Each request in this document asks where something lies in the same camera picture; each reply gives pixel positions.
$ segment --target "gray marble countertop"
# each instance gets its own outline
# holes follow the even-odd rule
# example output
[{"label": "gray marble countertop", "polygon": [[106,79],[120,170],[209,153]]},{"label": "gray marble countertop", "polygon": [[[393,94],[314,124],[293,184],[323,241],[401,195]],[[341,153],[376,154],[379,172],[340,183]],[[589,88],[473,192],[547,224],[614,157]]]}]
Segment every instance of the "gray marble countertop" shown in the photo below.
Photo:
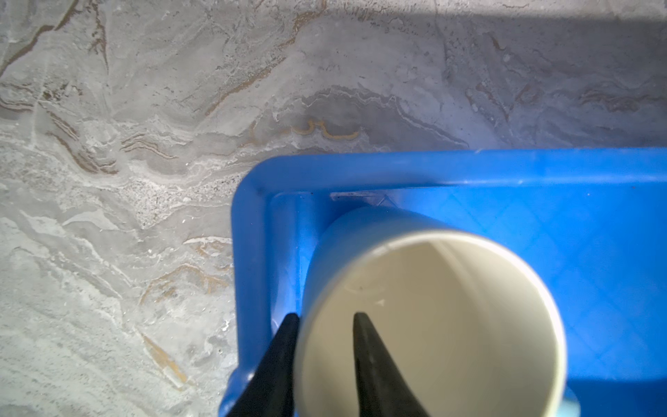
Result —
[{"label": "gray marble countertop", "polygon": [[0,415],[212,416],[274,155],[666,145],[664,0],[0,1]]}]

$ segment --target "cup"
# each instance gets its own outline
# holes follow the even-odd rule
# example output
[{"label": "cup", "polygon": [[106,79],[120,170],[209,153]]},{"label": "cup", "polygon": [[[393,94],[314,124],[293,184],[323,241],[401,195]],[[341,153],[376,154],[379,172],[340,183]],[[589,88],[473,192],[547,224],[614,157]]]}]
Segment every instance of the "cup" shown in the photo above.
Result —
[{"label": "cup", "polygon": [[563,399],[558,309],[528,264],[432,218],[365,207],[327,229],[308,270],[294,364],[301,417],[358,416],[360,311],[432,417],[579,415]]}]

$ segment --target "blue plastic bin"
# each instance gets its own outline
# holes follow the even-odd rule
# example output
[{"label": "blue plastic bin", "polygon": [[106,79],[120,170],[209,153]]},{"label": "blue plastic bin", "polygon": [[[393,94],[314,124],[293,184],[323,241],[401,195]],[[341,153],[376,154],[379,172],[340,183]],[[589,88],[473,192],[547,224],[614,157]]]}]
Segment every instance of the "blue plastic bin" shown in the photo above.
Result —
[{"label": "blue plastic bin", "polygon": [[583,417],[667,416],[667,149],[278,157],[232,205],[239,367],[224,416],[288,312],[324,230],[412,210],[522,256],[556,299]]}]

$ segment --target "stone floor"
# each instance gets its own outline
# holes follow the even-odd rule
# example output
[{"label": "stone floor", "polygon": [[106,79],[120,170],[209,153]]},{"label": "stone floor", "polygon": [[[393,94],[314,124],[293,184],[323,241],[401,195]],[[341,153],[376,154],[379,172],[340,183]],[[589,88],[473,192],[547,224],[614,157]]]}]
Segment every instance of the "stone floor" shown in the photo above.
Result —
[{"label": "stone floor", "polygon": [[213,416],[274,155],[667,145],[665,0],[0,1],[0,415]]}]

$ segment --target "white mug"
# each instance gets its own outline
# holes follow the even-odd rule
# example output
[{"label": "white mug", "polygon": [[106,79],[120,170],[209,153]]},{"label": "white mug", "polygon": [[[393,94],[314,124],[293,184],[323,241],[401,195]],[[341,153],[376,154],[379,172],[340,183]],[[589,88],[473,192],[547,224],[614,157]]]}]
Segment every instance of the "white mug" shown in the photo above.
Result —
[{"label": "white mug", "polygon": [[352,318],[366,312],[432,417],[577,417],[565,334],[533,269],[505,247],[424,216],[366,207],[334,222],[303,297],[301,417],[357,416]]}]

